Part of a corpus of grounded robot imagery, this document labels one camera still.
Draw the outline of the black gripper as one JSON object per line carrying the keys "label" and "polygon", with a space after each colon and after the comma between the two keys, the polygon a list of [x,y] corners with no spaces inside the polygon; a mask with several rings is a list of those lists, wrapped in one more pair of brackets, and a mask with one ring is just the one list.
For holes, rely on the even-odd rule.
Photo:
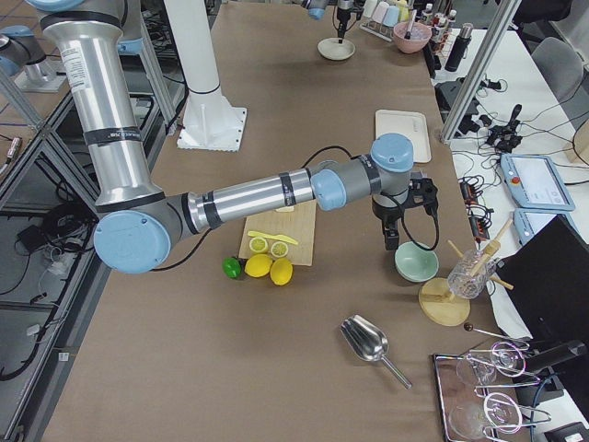
{"label": "black gripper", "polygon": [[352,16],[359,19],[364,12],[364,0],[338,0],[336,19],[339,21],[337,27],[338,43],[342,43],[348,30],[348,22]]}
{"label": "black gripper", "polygon": [[382,191],[373,197],[372,209],[381,220],[386,250],[397,249],[399,221],[406,229],[405,212],[416,207],[422,207],[437,225],[437,187],[431,178],[418,172],[410,174],[408,185],[401,191]]}

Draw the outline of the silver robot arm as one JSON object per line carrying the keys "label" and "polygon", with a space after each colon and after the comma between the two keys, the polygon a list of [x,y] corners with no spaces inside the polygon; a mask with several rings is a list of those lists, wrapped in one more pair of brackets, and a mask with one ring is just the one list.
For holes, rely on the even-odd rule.
{"label": "silver robot arm", "polygon": [[335,8],[332,24],[337,30],[338,43],[343,43],[352,15],[355,15],[355,20],[358,20],[364,12],[364,1],[361,0],[338,0],[333,2],[329,0],[301,0],[296,1],[296,3],[306,9],[307,14],[315,20],[322,19],[328,5],[333,3]]}
{"label": "silver robot arm", "polygon": [[406,210],[438,211],[437,190],[412,174],[413,148],[401,134],[383,134],[366,155],[340,164],[283,172],[203,194],[168,196],[152,182],[119,57],[137,50],[136,1],[37,1],[43,34],[64,63],[86,145],[98,177],[100,215],[94,232],[99,258],[122,273],[163,271],[171,249],[223,223],[318,202],[325,211],[370,196],[388,250],[398,246]]}

